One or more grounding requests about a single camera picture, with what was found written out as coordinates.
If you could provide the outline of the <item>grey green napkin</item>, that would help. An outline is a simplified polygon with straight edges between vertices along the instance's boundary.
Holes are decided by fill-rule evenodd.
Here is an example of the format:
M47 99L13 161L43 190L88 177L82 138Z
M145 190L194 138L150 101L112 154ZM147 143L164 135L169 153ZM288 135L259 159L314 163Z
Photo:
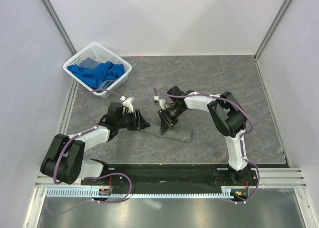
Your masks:
M147 134L165 138L170 140L176 140L180 142L191 142L192 141L192 130L184 128L173 128L166 131L164 134L160 134L160 126L158 124L151 124L150 127L143 130Z

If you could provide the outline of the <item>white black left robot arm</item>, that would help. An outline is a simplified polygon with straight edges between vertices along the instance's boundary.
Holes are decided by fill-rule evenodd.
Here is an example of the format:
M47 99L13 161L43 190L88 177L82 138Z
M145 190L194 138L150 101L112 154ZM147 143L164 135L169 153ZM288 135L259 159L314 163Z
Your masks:
M110 103L107 113L92 128L73 135L54 136L40 167L55 184L74 183L85 167L84 152L111 141L120 129L139 131L150 127L139 109L118 102Z

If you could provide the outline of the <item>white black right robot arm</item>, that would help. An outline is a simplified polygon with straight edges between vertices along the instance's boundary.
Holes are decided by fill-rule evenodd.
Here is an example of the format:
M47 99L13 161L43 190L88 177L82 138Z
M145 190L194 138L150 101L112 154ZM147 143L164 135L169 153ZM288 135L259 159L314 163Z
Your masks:
M208 112L216 129L225 137L228 150L228 179L234 185L240 185L249 173L245 151L244 135L247 114L230 92L220 95L207 95L192 90L183 92L174 86L165 95L172 103L158 97L159 90L154 89L155 103L159 104L160 135L165 134L178 123L178 117L187 110Z

